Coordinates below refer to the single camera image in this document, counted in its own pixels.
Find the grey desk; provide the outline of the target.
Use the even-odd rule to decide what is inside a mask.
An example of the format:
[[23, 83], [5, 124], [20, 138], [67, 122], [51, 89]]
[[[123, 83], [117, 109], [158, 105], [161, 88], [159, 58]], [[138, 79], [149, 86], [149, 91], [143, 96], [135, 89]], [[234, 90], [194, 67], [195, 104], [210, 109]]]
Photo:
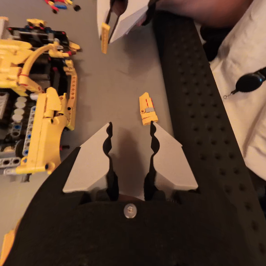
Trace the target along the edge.
[[[151, 154], [150, 125], [144, 126], [139, 96], [148, 92], [166, 132], [171, 127], [164, 82], [152, 28], [144, 27], [108, 45], [101, 52], [97, 27], [97, 1], [81, 1], [81, 11], [59, 11], [55, 15], [44, 1], [1, 1], [1, 16], [12, 27], [24, 27], [26, 19], [39, 19], [55, 31], [65, 31], [81, 48], [71, 56], [78, 76], [75, 129], [65, 130], [61, 140], [72, 151], [112, 122], [113, 169], [119, 194], [144, 199], [144, 178]], [[67, 163], [55, 170], [66, 170]], [[51, 174], [1, 175], [1, 230], [15, 228], [33, 196]]]

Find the yellow toy car model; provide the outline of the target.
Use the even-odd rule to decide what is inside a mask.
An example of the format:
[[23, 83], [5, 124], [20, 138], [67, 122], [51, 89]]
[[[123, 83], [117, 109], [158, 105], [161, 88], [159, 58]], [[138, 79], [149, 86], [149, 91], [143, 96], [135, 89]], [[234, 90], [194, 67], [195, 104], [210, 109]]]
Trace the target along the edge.
[[75, 129], [80, 51], [65, 31], [39, 19], [24, 27], [1, 17], [0, 168], [4, 175], [51, 174], [61, 163], [63, 131]]

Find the black perforated pad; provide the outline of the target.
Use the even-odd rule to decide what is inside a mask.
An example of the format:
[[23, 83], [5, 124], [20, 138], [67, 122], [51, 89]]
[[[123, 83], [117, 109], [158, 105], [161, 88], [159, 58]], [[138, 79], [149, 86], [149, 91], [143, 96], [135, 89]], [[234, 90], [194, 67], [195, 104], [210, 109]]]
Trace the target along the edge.
[[167, 202], [173, 265], [265, 265], [265, 218], [193, 21], [153, 20], [174, 137], [198, 183]]

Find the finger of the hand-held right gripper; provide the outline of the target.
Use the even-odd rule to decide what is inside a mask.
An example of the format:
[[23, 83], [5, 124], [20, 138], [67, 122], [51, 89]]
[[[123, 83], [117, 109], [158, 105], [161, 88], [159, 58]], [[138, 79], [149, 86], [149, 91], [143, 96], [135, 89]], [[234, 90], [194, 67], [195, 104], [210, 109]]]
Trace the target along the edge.
[[109, 38], [109, 44], [126, 35], [144, 18], [149, 2], [149, 0], [127, 0], [114, 1], [111, 4], [110, 10], [117, 15], [117, 19]]
[[111, 0], [97, 0], [97, 27], [100, 40], [102, 39], [102, 23], [109, 25], [111, 17]]

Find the person's right forearm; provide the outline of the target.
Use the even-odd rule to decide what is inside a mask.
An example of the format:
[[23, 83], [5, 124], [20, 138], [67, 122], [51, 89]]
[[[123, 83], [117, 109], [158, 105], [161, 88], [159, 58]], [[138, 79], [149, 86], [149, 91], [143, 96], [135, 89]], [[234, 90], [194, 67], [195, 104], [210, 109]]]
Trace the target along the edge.
[[158, 10], [192, 18], [201, 25], [233, 27], [253, 0], [160, 0]]

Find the pile of red blue pins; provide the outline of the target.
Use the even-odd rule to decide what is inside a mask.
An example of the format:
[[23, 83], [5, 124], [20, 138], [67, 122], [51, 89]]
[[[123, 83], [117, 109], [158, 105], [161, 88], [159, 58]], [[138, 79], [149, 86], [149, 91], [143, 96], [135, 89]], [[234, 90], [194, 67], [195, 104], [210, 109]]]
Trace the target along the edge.
[[72, 0], [44, 0], [44, 2], [51, 8], [54, 14], [57, 14], [60, 10], [67, 10], [68, 7], [72, 7], [75, 12], [79, 12], [81, 7]]

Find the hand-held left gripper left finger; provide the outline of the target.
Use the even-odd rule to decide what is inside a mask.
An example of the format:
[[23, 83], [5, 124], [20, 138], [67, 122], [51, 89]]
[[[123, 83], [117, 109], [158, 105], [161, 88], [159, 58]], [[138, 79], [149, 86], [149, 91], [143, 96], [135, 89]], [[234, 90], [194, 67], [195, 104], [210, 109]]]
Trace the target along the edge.
[[113, 169], [112, 122], [105, 124], [79, 146], [78, 155], [64, 185], [63, 192], [88, 192], [92, 198], [102, 191], [111, 201], [119, 197], [118, 177]]

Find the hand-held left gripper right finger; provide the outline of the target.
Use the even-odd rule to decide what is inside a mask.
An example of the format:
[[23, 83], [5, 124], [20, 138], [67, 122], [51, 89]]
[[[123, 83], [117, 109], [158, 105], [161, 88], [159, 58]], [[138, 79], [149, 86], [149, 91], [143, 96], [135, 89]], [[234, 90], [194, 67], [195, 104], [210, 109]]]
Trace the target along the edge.
[[144, 180], [144, 199], [150, 201], [159, 193], [170, 199], [176, 191], [197, 190], [194, 177], [182, 145], [160, 125], [150, 124], [151, 149], [148, 174]]

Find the yellow panel subassembly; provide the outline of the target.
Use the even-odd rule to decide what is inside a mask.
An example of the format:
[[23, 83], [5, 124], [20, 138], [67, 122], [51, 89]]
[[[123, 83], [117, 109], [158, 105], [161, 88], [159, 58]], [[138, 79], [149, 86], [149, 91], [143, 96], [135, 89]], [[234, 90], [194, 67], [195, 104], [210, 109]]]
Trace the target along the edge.
[[148, 92], [145, 92], [139, 97], [140, 114], [142, 124], [150, 125], [151, 122], [158, 122], [158, 116], [156, 115], [152, 99]]

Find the long yellow beam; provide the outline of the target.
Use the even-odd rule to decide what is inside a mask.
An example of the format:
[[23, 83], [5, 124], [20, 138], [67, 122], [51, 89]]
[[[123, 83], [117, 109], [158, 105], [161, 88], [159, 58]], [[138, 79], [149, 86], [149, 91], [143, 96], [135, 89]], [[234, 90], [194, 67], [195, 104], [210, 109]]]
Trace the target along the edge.
[[110, 26], [105, 22], [101, 25], [101, 52], [107, 54], [109, 44]]

